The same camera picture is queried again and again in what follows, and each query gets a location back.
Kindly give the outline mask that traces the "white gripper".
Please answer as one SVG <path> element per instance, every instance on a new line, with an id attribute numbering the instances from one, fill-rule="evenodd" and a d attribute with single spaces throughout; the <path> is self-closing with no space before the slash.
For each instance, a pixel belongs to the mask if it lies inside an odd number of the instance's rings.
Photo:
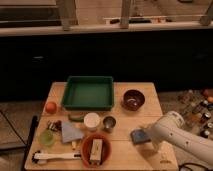
<path id="1" fill-rule="evenodd" d="M 162 141 L 157 137 L 157 135 L 152 130 L 151 125 L 141 126 L 140 129 L 145 132 L 145 134 L 150 139 L 155 151 L 159 151 L 162 146 Z"/>

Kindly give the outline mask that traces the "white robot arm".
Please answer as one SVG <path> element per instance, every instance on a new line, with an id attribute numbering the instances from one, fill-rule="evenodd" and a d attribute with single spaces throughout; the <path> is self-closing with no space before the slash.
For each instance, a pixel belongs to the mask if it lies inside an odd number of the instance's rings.
<path id="1" fill-rule="evenodd" d="M 169 111 L 142 130 L 148 135 L 156 151 L 166 141 L 213 166 L 213 141 L 183 130 L 184 124 L 185 121 L 178 112 Z"/>

